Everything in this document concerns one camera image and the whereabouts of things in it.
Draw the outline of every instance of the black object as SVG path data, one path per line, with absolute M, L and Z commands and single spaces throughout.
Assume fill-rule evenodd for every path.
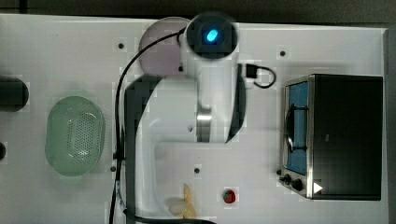
M 291 181 L 291 186 L 294 189 L 300 191 L 303 189 L 303 182 L 301 181 L 301 179 L 296 179 L 296 180 Z
M 381 200 L 383 78 L 315 75 L 313 199 Z
M 298 107 L 295 105 L 291 105 L 289 107 L 289 111 L 288 111 L 288 115 L 286 116 L 286 133 L 285 133 L 285 137 L 286 137 L 286 144 L 288 145 L 288 149 L 289 152 L 292 153 L 294 150 L 296 149 L 303 149 L 306 150 L 306 146 L 305 147 L 295 147 L 293 145 L 294 142 L 294 111 L 296 110 L 303 110 L 303 111 L 307 111 L 308 107 Z
M 220 59 L 230 55 L 238 44 L 232 19 L 218 12 L 206 12 L 191 22 L 186 31 L 187 43 L 194 53 L 207 59 Z M 211 30 L 218 31 L 214 42 L 205 40 Z
M 235 102 L 233 103 L 233 117 L 226 143 L 230 142 L 242 128 L 247 110 L 247 91 L 242 78 L 242 65 L 237 67 L 237 80 L 235 88 Z
M 15 112 L 29 99 L 26 85 L 15 77 L 0 76 L 0 111 Z
M 290 175 L 284 175 L 283 177 L 279 178 L 280 181 L 283 181 L 286 185 L 290 184 L 291 181 L 291 176 Z
M 249 77 L 249 78 L 257 78 L 257 70 L 259 70 L 259 69 L 267 70 L 274 77 L 273 81 L 270 84 L 266 85 L 266 86 L 262 86 L 261 84 L 257 83 L 256 81 L 254 82 L 255 86 L 257 86 L 257 87 L 259 87 L 261 89 L 268 89 L 268 88 L 272 87 L 275 84 L 275 82 L 276 82 L 276 72 L 273 69 L 271 69 L 269 67 L 258 66 L 256 64 L 251 64 L 251 63 L 247 63 L 246 67 L 247 67 L 247 70 L 246 70 L 247 77 Z
M 0 160 L 2 160 L 6 156 L 6 147 L 3 143 L 0 143 Z

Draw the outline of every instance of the white table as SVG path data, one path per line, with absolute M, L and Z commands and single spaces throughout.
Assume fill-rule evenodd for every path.
M 7 145 L 7 157 L 0 161 L 1 223 L 107 223 L 116 84 L 153 22 L 0 15 L 0 75 L 19 77 L 30 91 L 22 111 L 0 112 L 0 141 Z M 241 58 L 275 68 L 277 83 L 271 90 L 248 91 L 246 125 L 227 147 L 163 145 L 168 153 L 157 167 L 163 171 L 157 173 L 163 178 L 159 193 L 177 196 L 181 184 L 189 183 L 198 215 L 217 217 L 219 224 L 388 223 L 385 144 L 380 202 L 308 201 L 281 187 L 275 174 L 282 84 L 313 73 L 383 76 L 384 30 L 271 24 L 239 28 Z M 120 42 L 126 48 L 118 49 Z M 286 57 L 279 56 L 281 50 Z M 134 66 L 128 82 L 140 74 Z M 57 175 L 44 153 L 48 114 L 70 95 L 89 98 L 106 117 L 102 157 L 80 179 Z M 193 173 L 195 164 L 202 165 L 199 176 Z M 225 187 L 235 187 L 239 194 L 231 207 L 220 198 Z M 116 219 L 125 222 L 120 211 Z

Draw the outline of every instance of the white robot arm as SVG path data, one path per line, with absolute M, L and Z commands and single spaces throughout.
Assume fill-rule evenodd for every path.
M 141 77 L 125 91 L 126 156 L 134 159 L 127 163 L 127 175 L 134 179 L 127 177 L 127 207 L 140 217 L 173 217 L 156 196 L 158 144 L 225 144 L 245 116 L 245 83 L 232 21 L 219 13 L 201 14 L 180 42 L 186 78 Z

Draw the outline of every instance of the green mesh container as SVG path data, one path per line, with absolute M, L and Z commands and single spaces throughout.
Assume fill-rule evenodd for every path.
M 83 97 L 64 98 L 49 112 L 47 161 L 61 175 L 83 175 L 99 161 L 104 138 L 99 107 Z

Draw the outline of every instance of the black cylinder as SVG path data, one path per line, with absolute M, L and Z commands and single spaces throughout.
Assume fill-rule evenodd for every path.
M 0 76 L 0 111 L 15 112 L 29 99 L 26 85 L 15 77 Z

